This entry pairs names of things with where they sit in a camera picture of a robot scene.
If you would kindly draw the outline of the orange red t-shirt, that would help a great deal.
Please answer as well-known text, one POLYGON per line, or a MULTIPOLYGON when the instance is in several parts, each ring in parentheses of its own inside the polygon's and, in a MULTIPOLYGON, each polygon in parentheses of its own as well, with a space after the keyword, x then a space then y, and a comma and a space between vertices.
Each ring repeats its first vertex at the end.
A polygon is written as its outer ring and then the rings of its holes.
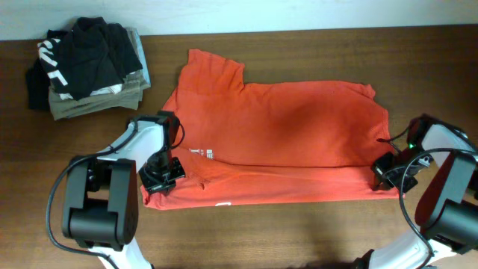
POLYGON ((164 109, 180 119, 173 151, 186 173, 157 210, 222 205, 395 199, 375 191, 372 163, 391 151, 388 111, 368 84, 245 83, 244 65, 188 52, 164 109))

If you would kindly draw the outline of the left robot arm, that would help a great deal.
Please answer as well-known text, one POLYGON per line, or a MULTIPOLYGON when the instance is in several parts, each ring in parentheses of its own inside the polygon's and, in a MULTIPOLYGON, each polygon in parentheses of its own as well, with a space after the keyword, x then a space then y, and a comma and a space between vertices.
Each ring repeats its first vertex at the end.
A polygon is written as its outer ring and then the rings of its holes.
POLYGON ((106 149, 74 157, 66 181, 61 230, 78 245, 71 252, 95 256, 105 268, 152 268, 135 238, 137 188, 168 194, 185 171, 172 150, 185 131, 172 111, 131 118, 106 149))

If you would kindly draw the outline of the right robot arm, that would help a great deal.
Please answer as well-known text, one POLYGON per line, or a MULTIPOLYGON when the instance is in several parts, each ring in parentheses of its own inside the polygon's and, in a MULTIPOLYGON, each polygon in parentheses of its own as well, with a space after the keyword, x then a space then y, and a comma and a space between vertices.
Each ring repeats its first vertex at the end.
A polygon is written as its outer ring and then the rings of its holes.
POLYGON ((357 258, 353 268, 430 268, 437 260, 477 249, 477 205, 464 199, 477 195, 477 146, 461 128, 427 114, 412 119, 402 134, 408 146, 384 154, 370 168, 374 190, 398 190, 410 230, 357 258), (411 217, 404 195, 431 164, 438 171, 411 217))

